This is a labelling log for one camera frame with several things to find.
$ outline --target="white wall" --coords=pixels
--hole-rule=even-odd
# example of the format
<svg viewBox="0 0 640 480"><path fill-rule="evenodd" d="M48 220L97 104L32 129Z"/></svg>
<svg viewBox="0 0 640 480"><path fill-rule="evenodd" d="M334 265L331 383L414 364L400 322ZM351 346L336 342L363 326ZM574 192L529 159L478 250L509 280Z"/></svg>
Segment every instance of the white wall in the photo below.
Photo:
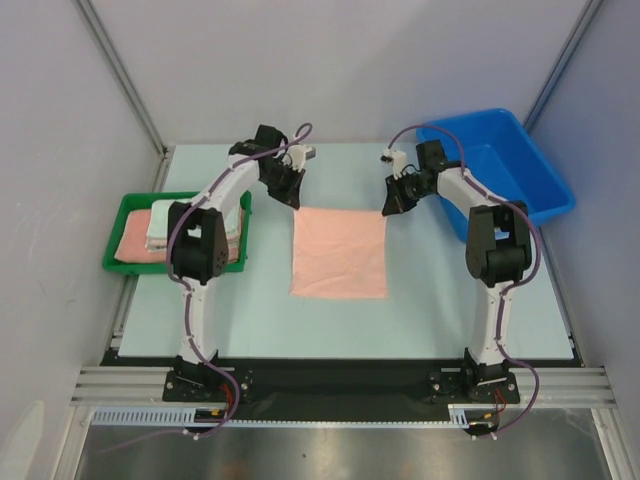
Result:
<svg viewBox="0 0 640 480"><path fill-rule="evenodd" d="M544 111L534 138L576 195L544 229L578 341L605 365L640 451L640 3L603 11Z"/></svg>
<svg viewBox="0 0 640 480"><path fill-rule="evenodd" d="M490 107L523 120L585 0L93 0L163 139L258 123L379 140Z"/></svg>
<svg viewBox="0 0 640 480"><path fill-rule="evenodd" d="M45 403L30 478L52 466L79 368L119 279L100 260L122 195L157 157L70 0L0 3L0 449Z"/></svg>

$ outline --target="blue plastic bin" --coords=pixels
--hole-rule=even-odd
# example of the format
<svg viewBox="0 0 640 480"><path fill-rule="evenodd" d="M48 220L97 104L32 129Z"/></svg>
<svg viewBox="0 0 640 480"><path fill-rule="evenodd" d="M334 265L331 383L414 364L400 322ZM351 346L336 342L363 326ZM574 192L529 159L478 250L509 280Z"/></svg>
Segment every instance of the blue plastic bin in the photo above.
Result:
<svg viewBox="0 0 640 480"><path fill-rule="evenodd" d="M496 108L429 123L458 137L467 167L487 188L508 200L526 202L536 226L575 205L567 184L510 111ZM441 140L450 160L460 158L456 144L443 133L421 128L418 139ZM451 202L441 201L456 234L466 242L466 217Z"/></svg>

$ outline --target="green plastic tray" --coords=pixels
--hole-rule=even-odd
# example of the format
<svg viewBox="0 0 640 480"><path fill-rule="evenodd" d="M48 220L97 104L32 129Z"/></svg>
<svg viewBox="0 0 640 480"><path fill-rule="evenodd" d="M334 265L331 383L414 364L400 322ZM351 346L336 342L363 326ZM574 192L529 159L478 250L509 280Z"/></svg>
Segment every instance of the green plastic tray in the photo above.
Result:
<svg viewBox="0 0 640 480"><path fill-rule="evenodd" d="M102 267L109 272L121 273L123 275L147 275L154 273L167 274L167 267L163 263L124 263L115 259L116 250L120 245L120 239L124 233L129 213L134 210L151 208L151 204L161 199L189 198L199 192L162 192L162 193L130 193L125 195L120 202L116 221L113 223L109 243L104 252ZM240 207L244 210L244 220L242 223L242 234L240 236L240 251L238 261L227 265L227 272L241 272L244 270L244 263L247 260L247 240L249 239L249 216L251 215L251 193L245 192L240 198Z"/></svg>

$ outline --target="folded towel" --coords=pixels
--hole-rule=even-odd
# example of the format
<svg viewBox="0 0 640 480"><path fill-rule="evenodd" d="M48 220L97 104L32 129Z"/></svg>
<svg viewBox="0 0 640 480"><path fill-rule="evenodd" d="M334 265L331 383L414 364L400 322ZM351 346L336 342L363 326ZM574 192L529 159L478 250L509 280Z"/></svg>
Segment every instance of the folded towel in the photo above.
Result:
<svg viewBox="0 0 640 480"><path fill-rule="evenodd" d="M114 255L123 263L162 263L165 261L165 250L150 252L147 250L147 231L151 222L151 210L134 210L129 213L124 233ZM238 261L239 245L229 245L229 263Z"/></svg>
<svg viewBox="0 0 640 480"><path fill-rule="evenodd" d="M167 224L169 222L169 207L173 202L185 199L174 200L156 200L151 205L151 221L149 222L149 228L147 230L147 250L150 252L164 251L167 248ZM224 219L225 231L227 234L227 242L231 247L240 240L240 233L242 230L242 209L240 205L234 207L231 212ZM191 230L190 233L199 237L199 228Z"/></svg>

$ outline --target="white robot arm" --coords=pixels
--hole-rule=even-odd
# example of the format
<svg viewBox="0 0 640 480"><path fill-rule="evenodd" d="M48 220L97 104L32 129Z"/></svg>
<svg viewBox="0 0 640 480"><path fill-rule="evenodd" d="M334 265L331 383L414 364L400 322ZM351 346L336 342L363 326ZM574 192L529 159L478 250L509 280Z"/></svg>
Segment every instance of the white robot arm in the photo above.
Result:
<svg viewBox="0 0 640 480"><path fill-rule="evenodd" d="M422 197L437 194L469 219L466 262L476 281L476 313L471 342L465 351L468 386L475 388L504 382L508 364L506 348L509 313L517 282L531 265L531 240L525 221L473 177L460 162L447 159L439 141L416 147L420 168L407 172L406 154L386 149L382 160L393 164L386 178L387 200L383 215L411 210ZM526 214L522 202L513 202ZM496 239L496 231L507 233Z"/></svg>
<svg viewBox="0 0 640 480"><path fill-rule="evenodd" d="M204 319L206 302L213 301L218 277L227 265L223 219L258 181L267 185L273 198L299 208L304 165L315 155L314 148L299 141L300 137L289 143L275 128L261 125L255 139L231 148L228 166L216 180L190 203L171 206L168 267L172 279L182 287L185 307L182 361L197 365L202 358L211 360L218 351L213 329L210 325L205 328ZM191 233L195 227L200 227L199 237Z"/></svg>

